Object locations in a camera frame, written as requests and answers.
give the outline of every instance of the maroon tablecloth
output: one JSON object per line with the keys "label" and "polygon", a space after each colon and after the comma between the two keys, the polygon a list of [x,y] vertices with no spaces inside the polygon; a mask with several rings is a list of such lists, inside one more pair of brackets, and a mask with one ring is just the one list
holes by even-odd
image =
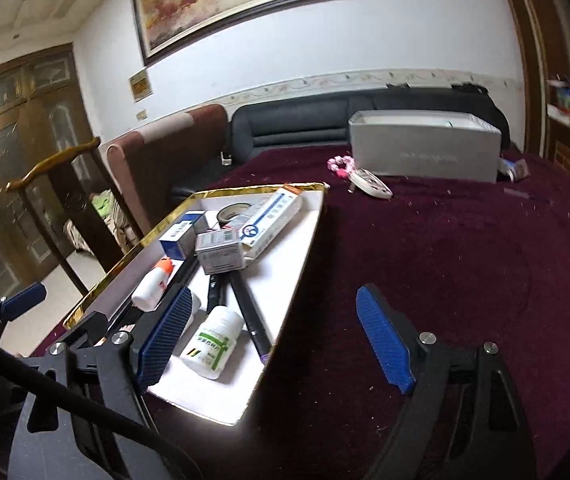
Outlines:
{"label": "maroon tablecloth", "polygon": [[361,479],[403,402],[355,313],[356,290],[371,282],[420,331],[498,343],[548,474],[570,447],[570,176],[528,156],[532,176],[518,184],[387,178],[388,203],[349,194],[325,168],[346,150],[268,151],[216,184],[331,189],[280,345],[241,422],[217,426],[147,396],[159,431],[206,478]]}

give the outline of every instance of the metal screw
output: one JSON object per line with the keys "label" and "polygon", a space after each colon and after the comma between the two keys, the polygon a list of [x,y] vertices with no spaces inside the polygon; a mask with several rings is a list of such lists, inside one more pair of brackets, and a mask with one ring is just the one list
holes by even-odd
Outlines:
{"label": "metal screw", "polygon": [[49,353],[52,355],[62,354],[63,351],[65,351],[65,348],[67,348],[65,343],[54,343],[49,347]]}
{"label": "metal screw", "polygon": [[129,339],[127,332],[116,332],[111,336],[111,342],[114,343],[114,345],[122,345],[127,339]]}
{"label": "metal screw", "polygon": [[424,345],[433,345],[436,343],[436,336],[432,332],[421,332],[418,338]]}
{"label": "metal screw", "polygon": [[496,343],[488,341],[487,343],[483,344],[483,350],[485,350],[488,354],[498,354],[498,345]]}

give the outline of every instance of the beige floor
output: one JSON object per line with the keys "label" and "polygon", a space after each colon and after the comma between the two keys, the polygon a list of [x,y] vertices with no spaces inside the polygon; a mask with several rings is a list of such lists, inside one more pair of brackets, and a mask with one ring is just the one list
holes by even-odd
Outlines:
{"label": "beige floor", "polygon": [[[67,261],[87,288],[104,276],[102,267],[93,256],[72,253]],[[45,301],[7,324],[0,340],[1,348],[13,354],[30,355],[81,299],[81,293],[60,266],[43,280],[43,285],[47,289]]]}

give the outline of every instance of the blue logo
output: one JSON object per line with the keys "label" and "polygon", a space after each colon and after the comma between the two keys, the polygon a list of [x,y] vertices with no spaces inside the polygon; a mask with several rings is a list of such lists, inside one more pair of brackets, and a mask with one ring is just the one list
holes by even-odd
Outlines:
{"label": "blue logo", "polygon": [[254,238],[258,234],[258,227],[255,225],[248,225],[243,227],[243,235],[248,238]]}

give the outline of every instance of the wooden chair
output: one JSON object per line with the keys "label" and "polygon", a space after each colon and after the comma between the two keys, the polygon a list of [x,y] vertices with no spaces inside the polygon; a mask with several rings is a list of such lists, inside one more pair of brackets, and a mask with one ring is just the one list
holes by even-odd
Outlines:
{"label": "wooden chair", "polygon": [[81,144],[80,146],[74,146],[58,152],[34,166],[34,168],[21,180],[10,182],[5,187],[5,191],[7,192],[18,193],[25,205],[25,209],[33,218],[38,232],[45,240],[47,247],[49,247],[49,250],[60,262],[65,273],[69,276],[83,296],[88,293],[86,286],[84,286],[84,283],[81,281],[78,274],[76,274],[72,266],[69,265],[65,256],[63,256],[63,253],[49,234],[49,231],[40,220],[27,195],[27,189],[37,177],[46,175],[47,178],[49,178],[51,186],[54,189],[54,193],[63,206],[63,210],[65,210],[69,215],[69,218],[78,229],[82,238],[87,242],[87,245],[91,248],[92,252],[98,259],[98,262],[107,272],[116,265],[116,263],[118,263],[122,258],[123,253],[110,230],[100,218],[96,209],[92,206],[88,194],[82,188],[81,182],[76,175],[76,171],[74,171],[74,168],[72,167],[72,162],[76,157],[83,153],[88,153],[92,157],[100,171],[100,174],[105,181],[107,181],[114,198],[120,205],[127,221],[129,221],[129,225],[132,227],[139,240],[143,238],[143,232],[138,226],[138,223],[136,223],[129,207],[127,207],[127,204],[118,190],[118,187],[116,187],[109,171],[105,168],[102,158],[100,157],[100,153],[98,153],[99,145],[100,138],[95,137],[86,144]]}

